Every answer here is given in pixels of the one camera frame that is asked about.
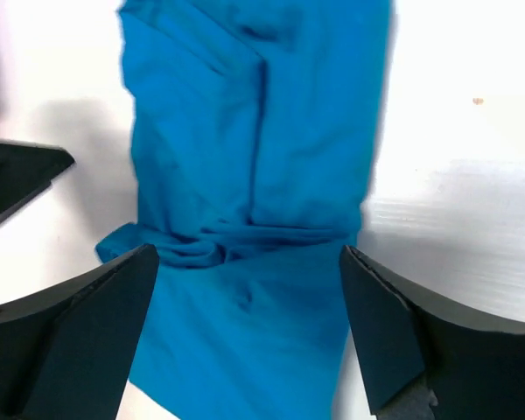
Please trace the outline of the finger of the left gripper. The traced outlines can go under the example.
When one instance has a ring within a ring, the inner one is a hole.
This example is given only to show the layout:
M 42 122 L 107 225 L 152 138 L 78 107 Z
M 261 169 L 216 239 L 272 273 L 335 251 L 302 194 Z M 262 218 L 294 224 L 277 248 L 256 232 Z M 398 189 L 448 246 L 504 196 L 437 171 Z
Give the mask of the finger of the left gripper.
M 60 147 L 0 141 L 0 224 L 74 163 L 72 155 Z

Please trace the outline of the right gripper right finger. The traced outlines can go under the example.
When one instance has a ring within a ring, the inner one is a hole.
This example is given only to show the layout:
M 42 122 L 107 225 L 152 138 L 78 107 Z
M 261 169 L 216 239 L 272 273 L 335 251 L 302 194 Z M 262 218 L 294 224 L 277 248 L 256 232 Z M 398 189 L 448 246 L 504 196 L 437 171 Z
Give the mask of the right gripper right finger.
M 525 323 L 444 297 L 345 247 L 346 311 L 379 419 L 524 419 Z

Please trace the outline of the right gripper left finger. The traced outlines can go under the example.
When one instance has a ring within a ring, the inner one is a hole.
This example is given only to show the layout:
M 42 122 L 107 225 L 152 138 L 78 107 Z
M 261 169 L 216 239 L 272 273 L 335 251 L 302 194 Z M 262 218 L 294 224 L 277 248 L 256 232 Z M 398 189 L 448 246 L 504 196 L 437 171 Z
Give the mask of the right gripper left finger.
M 0 419 L 114 419 L 158 273 L 143 245 L 0 305 Z

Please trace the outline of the blue t shirt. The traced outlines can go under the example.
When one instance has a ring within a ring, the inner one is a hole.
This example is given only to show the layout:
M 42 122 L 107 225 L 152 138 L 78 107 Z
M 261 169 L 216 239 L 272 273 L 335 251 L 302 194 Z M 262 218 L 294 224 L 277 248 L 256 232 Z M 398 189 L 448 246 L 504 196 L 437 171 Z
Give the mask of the blue t shirt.
M 127 1 L 137 220 L 160 257 L 130 381 L 181 419 L 327 419 L 338 258 L 368 192 L 389 1 Z

